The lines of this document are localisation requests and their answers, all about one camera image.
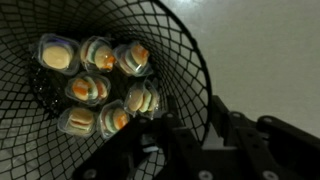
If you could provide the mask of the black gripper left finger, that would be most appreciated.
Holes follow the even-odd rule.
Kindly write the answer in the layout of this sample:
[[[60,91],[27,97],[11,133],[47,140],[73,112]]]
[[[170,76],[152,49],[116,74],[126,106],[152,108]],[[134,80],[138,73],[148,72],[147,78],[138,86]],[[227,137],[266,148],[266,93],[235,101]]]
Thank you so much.
[[[170,126],[173,128],[181,127],[182,123],[178,116],[178,106],[173,95],[167,96],[167,107],[167,118],[170,121]]]

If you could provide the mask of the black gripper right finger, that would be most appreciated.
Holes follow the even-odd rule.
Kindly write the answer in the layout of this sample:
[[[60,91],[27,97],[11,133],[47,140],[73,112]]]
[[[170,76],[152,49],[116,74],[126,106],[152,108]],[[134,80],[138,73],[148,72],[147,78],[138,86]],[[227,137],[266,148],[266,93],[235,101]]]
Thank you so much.
[[[229,110],[219,96],[212,96],[212,120],[211,123],[217,135],[223,139],[224,146],[233,146],[234,139],[230,126]]]

